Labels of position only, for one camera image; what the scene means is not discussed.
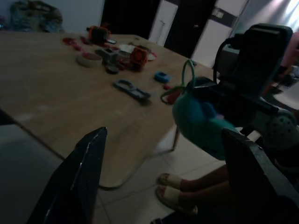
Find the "small blue toy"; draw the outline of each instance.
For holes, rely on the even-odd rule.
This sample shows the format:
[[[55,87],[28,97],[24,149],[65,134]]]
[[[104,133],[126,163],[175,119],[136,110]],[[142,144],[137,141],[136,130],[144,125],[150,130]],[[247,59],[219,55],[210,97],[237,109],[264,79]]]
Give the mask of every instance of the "small blue toy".
[[[171,76],[167,75],[166,73],[163,73],[161,71],[158,71],[155,74],[154,79],[157,80],[158,82],[161,82],[161,83],[168,83],[171,79]]]

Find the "wooden table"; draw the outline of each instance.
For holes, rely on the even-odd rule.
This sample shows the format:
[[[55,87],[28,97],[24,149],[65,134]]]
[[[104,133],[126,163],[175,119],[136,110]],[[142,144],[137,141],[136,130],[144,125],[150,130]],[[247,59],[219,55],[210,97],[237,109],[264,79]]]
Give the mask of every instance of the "wooden table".
[[[119,187],[174,125],[171,107],[160,102],[164,90],[154,74],[171,74],[170,85],[179,84],[186,58],[134,35],[112,35],[118,44],[141,44],[158,58],[142,72],[109,75],[104,67],[77,64],[77,52],[62,43],[63,37],[78,39],[91,52],[100,48],[82,44],[78,35],[0,32],[0,109],[62,158],[85,134],[106,126],[100,185]],[[212,77],[202,65],[196,74]],[[120,78],[151,93],[152,104],[141,106],[115,89],[112,83]]]

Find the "table leg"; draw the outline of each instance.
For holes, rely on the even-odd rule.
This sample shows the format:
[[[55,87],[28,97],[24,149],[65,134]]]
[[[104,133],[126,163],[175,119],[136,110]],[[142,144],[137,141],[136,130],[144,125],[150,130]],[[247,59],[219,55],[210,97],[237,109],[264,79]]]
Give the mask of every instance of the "table leg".
[[[176,132],[174,134],[173,144],[172,144],[171,151],[175,150],[175,148],[177,146],[177,143],[178,143],[178,138],[179,138],[179,130],[178,130],[178,127],[176,126]]]

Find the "roll of tape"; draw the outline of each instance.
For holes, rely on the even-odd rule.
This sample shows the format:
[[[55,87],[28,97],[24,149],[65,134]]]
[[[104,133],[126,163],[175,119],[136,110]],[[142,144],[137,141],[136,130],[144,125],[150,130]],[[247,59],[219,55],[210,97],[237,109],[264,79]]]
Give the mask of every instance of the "roll of tape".
[[[76,61],[86,67],[96,68],[102,65],[102,57],[92,53],[80,53],[76,57]]]

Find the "gray tool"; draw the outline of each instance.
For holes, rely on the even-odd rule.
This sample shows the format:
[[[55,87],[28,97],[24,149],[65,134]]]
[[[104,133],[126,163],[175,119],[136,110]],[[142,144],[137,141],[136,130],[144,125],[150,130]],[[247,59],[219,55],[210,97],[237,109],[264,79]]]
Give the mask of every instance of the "gray tool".
[[[125,79],[120,79],[116,81],[114,83],[114,87],[116,89],[124,91],[125,93],[137,99],[138,101],[146,101],[150,97],[149,93],[134,87],[130,81]]]

